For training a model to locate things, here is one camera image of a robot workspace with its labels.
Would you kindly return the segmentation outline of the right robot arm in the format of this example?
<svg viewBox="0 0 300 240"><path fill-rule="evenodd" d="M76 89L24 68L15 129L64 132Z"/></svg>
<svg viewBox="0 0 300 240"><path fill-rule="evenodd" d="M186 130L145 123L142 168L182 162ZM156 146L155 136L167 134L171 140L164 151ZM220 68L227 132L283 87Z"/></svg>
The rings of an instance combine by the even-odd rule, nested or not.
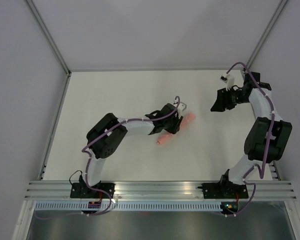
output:
<svg viewBox="0 0 300 240"><path fill-rule="evenodd" d="M266 165L282 158L293 127L277 113L272 101L272 87L260 81L258 72L245 74L241 87L235 85L235 78L229 73L223 74L220 80L226 87L217 91L211 112L222 113L248 103L255 117L244 142L244 155L214 186L221 196L229 198L247 189L245 180L254 169L258 169L259 177L263 178Z"/></svg>

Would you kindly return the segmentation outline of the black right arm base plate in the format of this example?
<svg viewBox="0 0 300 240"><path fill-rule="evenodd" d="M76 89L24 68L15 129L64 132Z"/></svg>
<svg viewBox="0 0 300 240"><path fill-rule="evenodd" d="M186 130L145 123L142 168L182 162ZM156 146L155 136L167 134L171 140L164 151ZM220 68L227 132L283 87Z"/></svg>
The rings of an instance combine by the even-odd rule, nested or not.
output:
<svg viewBox="0 0 300 240"><path fill-rule="evenodd" d="M202 183L201 189L204 199L248 199L249 194L246 185L222 185L220 182Z"/></svg>

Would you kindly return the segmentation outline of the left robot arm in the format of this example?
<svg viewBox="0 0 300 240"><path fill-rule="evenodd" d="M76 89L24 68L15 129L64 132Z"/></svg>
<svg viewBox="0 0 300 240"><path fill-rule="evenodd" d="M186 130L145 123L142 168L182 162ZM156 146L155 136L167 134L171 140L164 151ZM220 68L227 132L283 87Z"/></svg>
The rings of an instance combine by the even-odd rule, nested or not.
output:
<svg viewBox="0 0 300 240"><path fill-rule="evenodd" d="M107 113L86 135L87 145L81 150L89 156L84 171L84 184L81 191L88 198L99 193L99 183L106 159L119 147L125 137L135 135L155 135L162 131L176 134L184 118L187 105L175 101L167 103L160 110L155 110L141 118L124 119Z"/></svg>

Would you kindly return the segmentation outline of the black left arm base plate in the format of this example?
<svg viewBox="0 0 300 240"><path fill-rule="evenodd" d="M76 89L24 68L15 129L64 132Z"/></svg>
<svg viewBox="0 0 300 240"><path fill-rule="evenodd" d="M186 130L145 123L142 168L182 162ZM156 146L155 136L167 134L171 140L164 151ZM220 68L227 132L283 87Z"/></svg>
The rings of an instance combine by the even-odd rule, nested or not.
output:
<svg viewBox="0 0 300 240"><path fill-rule="evenodd" d="M109 195L112 198L115 193L115 184L110 182L100 182L94 186L98 190L102 190L104 192L91 190L83 183L73 183L70 191L71 199L109 199Z"/></svg>

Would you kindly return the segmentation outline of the pink cloth napkin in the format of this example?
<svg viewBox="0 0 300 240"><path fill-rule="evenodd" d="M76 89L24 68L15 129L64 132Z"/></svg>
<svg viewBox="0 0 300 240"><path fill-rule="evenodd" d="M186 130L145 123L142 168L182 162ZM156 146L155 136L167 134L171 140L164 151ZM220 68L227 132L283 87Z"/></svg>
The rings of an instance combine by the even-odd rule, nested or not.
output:
<svg viewBox="0 0 300 240"><path fill-rule="evenodd" d="M167 143L169 140L175 137L180 131L182 131L185 127L191 124L195 119L196 119L196 115L194 113L190 112L186 114L180 123L179 131L176 134L167 132L161 135L156 141L157 145L164 145L165 143Z"/></svg>

